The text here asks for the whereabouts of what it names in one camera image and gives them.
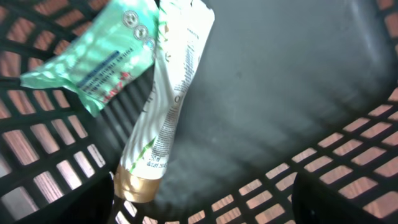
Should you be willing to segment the white tube gold cap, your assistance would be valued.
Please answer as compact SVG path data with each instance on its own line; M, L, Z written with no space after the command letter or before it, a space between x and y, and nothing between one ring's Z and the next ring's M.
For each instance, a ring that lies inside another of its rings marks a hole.
M213 10L201 0L160 2L154 82L114 176L119 198L136 203L155 198L214 21Z

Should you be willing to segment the teal tissue wipes pack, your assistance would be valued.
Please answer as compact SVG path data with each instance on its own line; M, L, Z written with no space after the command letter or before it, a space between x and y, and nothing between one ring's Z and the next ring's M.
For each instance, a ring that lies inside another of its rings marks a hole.
M21 85L63 87L96 116L154 63L158 16L153 0L110 1L63 53L22 74Z

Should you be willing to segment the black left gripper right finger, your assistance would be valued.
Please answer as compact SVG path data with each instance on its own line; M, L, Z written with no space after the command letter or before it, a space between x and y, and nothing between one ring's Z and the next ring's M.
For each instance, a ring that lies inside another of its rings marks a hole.
M292 192L296 224L384 224L317 179L298 173Z

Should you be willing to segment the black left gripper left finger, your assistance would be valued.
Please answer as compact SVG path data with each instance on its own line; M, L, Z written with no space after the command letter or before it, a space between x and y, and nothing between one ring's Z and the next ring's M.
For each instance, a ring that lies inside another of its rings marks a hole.
M79 224L108 222L114 198L113 180L103 177L70 203L53 204L24 217L17 224Z

